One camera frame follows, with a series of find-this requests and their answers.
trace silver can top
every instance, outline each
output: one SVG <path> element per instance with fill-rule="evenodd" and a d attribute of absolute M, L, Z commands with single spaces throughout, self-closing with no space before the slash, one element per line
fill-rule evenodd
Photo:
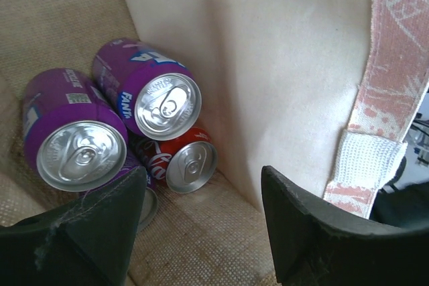
<path fill-rule="evenodd" d="M 215 172 L 216 148 L 208 142 L 193 142 L 181 148 L 167 167 L 168 187 L 180 194 L 201 188 Z"/>
<path fill-rule="evenodd" d="M 137 226 L 138 232 L 149 226 L 157 211 L 158 197 L 152 189 L 147 188 L 145 198 L 143 200 L 143 206 L 141 207 L 139 225 Z"/>
<path fill-rule="evenodd" d="M 112 179 L 126 156 L 125 140 L 117 130 L 105 123 L 81 121 L 64 125 L 42 143 L 37 167 L 52 187 L 81 192 Z"/>
<path fill-rule="evenodd" d="M 145 136 L 166 141 L 187 132 L 200 111 L 201 92 L 196 83 L 182 74 L 164 74 L 140 91 L 135 121 Z"/>

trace purple can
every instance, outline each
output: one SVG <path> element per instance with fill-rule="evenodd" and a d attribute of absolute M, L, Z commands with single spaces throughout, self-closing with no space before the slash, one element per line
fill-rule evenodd
<path fill-rule="evenodd" d="M 51 186 L 80 192 L 108 182 L 127 156 L 125 125 L 84 74 L 46 70 L 25 88 L 24 155 Z"/>
<path fill-rule="evenodd" d="M 119 170 L 118 174 L 111 179 L 109 182 L 105 183 L 101 187 L 98 187 L 97 189 L 89 190 L 87 192 L 81 192 L 79 193 L 79 196 L 85 196 L 91 192 L 97 191 L 100 188 L 107 186 L 108 184 L 118 180 L 125 174 L 129 173 L 130 171 L 133 171 L 134 169 L 137 169 L 138 167 L 143 167 L 140 161 L 134 156 L 134 154 L 128 150 L 127 152 L 127 158 L 125 159 L 125 163 L 123 164 L 123 167 L 121 170 Z M 147 227 L 149 223 L 154 219 L 157 211 L 158 211 L 158 197 L 156 196 L 155 189 L 156 184 L 155 180 L 146 172 L 146 193 L 145 198 L 143 200 L 143 206 L 141 207 L 141 214 L 139 219 L 139 225 L 137 230 L 140 231 Z"/>
<path fill-rule="evenodd" d="M 137 135 L 174 139 L 200 114 L 201 93 L 189 70 L 144 43 L 126 38 L 107 43 L 94 59 L 93 74 Z"/>

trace bag strap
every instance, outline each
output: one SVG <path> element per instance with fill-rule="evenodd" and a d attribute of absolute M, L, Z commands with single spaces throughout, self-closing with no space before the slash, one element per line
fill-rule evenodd
<path fill-rule="evenodd" d="M 324 199 L 368 218 L 429 86 L 429 0 L 373 0 L 371 51 Z"/>

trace red can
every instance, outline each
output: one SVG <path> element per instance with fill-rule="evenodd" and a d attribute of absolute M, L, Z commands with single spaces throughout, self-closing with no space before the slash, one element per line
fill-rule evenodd
<path fill-rule="evenodd" d="M 198 127 L 169 141 L 130 134 L 129 144 L 157 183 L 181 194 L 201 188 L 217 166 L 216 148 L 208 133 Z"/>

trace soda can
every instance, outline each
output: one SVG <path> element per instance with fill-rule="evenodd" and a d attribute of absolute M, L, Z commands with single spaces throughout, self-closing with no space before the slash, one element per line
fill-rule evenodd
<path fill-rule="evenodd" d="M 141 162 L 136 158 L 136 156 L 134 156 L 134 154 L 130 150 L 128 150 L 127 159 L 125 159 L 123 167 L 113 179 L 111 179 L 109 182 L 105 183 L 101 187 L 98 187 L 97 189 L 89 190 L 87 192 L 81 192 L 79 193 L 79 196 L 82 197 L 91 192 L 97 191 L 102 187 L 107 186 L 108 184 L 116 180 L 119 180 L 125 174 L 133 171 L 134 169 L 137 169 L 138 167 L 142 167 Z M 155 193 L 156 184 L 155 180 L 150 176 L 148 172 L 146 172 L 146 182 L 146 193 L 145 198 L 143 200 L 143 206 L 141 207 L 141 214 L 137 231 L 141 231 L 146 228 L 155 218 L 155 215 L 158 212 L 158 197 Z"/>
<path fill-rule="evenodd" d="M 189 70 L 144 43 L 126 38 L 107 43 L 94 59 L 93 75 L 137 135 L 174 139 L 200 114 L 201 93 Z"/>
<path fill-rule="evenodd" d="M 169 141 L 130 134 L 129 144 L 157 182 L 181 194 L 201 188 L 217 166 L 216 148 L 208 133 L 198 127 Z"/>
<path fill-rule="evenodd" d="M 103 185 L 121 169 L 127 129 L 87 76 L 46 70 L 25 88 L 24 155 L 52 187 L 80 192 Z"/>

